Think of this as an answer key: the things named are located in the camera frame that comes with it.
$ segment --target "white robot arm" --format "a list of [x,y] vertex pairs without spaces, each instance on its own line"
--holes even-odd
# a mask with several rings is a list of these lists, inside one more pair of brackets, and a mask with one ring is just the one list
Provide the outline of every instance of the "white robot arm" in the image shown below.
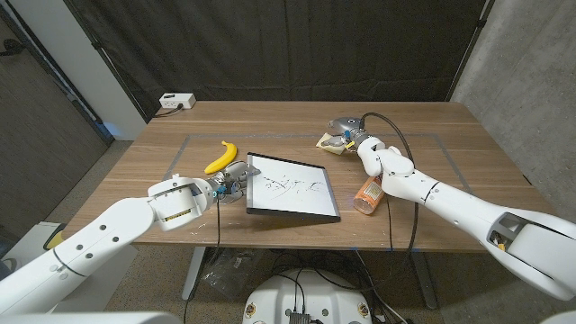
[[174,230],[202,216],[217,199],[233,203],[246,177],[258,171],[234,162],[210,179],[180,177],[155,184],[148,197],[126,198],[69,239],[0,282],[0,315],[46,312],[72,293],[108,259],[153,224]]
[[331,121],[328,126],[346,135],[325,145],[354,142],[365,172],[382,175],[387,194],[419,203],[472,235],[510,272],[542,292],[564,301],[574,297],[575,224],[538,211],[498,206],[441,183],[359,125],[357,118]]

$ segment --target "electrical outlet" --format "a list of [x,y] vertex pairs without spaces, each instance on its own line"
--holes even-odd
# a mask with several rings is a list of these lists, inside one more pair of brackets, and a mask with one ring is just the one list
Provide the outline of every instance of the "electrical outlet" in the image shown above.
[[190,109],[196,103],[196,98],[194,94],[162,94],[160,98],[160,104],[162,108],[177,108],[179,104],[182,104],[182,108]]

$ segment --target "yellow label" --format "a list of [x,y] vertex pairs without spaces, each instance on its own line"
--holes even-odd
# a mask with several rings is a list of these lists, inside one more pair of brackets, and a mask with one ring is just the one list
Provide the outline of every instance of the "yellow label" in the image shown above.
[[178,214],[174,214],[174,215],[172,215],[172,216],[168,216],[168,217],[164,218],[162,221],[171,221],[171,220],[173,220],[174,218],[178,218],[178,217],[180,217],[180,216],[182,216],[182,215],[186,215],[186,214],[189,213],[189,212],[190,212],[190,210],[181,211],[181,212],[179,212]]

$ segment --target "black curtain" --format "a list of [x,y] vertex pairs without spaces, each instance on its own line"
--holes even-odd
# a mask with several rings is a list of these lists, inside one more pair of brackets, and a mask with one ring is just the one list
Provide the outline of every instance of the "black curtain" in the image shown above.
[[67,2],[149,121],[166,92],[444,101],[485,1]]

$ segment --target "orange bottle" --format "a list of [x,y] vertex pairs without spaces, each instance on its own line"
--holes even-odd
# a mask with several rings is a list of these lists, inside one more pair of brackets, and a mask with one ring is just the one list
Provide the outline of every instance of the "orange bottle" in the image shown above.
[[383,197],[382,178],[371,176],[354,197],[354,208],[363,214],[370,215]]

